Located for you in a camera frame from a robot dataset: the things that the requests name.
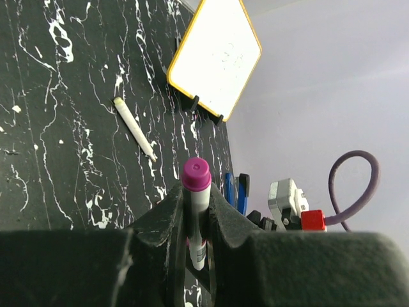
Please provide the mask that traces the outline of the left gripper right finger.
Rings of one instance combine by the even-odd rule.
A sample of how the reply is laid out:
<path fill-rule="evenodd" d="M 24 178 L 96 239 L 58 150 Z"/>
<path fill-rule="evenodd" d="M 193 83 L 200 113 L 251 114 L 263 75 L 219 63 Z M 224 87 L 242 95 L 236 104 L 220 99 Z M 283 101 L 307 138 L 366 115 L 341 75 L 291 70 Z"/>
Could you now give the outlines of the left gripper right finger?
<path fill-rule="evenodd" d="M 214 306 L 407 306 L 408 261 L 379 233 L 267 232 L 211 189 Z"/>

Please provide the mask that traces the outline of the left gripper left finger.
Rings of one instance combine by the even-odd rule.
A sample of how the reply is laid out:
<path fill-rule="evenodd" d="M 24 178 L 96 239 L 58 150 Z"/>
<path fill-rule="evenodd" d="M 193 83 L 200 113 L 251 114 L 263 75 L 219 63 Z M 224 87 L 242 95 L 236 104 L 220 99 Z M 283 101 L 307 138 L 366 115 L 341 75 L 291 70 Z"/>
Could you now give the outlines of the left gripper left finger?
<path fill-rule="evenodd" d="M 183 306 L 182 186 L 122 230 L 1 233 L 2 306 Z"/>

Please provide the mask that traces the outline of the white pen magenta cap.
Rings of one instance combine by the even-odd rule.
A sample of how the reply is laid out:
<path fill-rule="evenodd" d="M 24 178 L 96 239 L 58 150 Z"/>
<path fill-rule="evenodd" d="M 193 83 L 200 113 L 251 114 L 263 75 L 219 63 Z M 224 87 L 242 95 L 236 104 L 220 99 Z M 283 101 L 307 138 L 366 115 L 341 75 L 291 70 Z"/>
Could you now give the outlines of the white pen magenta cap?
<path fill-rule="evenodd" d="M 212 176 L 208 163 L 199 157 L 189 159 L 183 166 L 183 213 L 187 244 L 193 268 L 205 266 L 208 208 Z"/>

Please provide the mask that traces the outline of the white pen peach cap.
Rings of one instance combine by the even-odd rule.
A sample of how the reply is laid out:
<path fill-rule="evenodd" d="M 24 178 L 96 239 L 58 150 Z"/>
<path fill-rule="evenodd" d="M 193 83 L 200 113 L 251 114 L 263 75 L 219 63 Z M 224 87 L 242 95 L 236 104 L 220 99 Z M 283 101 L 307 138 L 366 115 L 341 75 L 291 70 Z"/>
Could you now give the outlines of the white pen peach cap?
<path fill-rule="evenodd" d="M 125 122 L 126 126 L 128 127 L 131 135 L 133 135 L 134 139 L 140 146 L 141 150 L 147 155 L 153 162 L 157 160 L 154 151 L 148 142 L 146 136 L 142 132 L 139 124 L 136 122 L 133 114 L 130 112 L 128 106 L 126 105 L 125 101 L 121 97 L 116 97 L 113 100 L 114 106 L 116 110 L 119 112 L 120 116 L 122 117 L 123 121 Z"/>

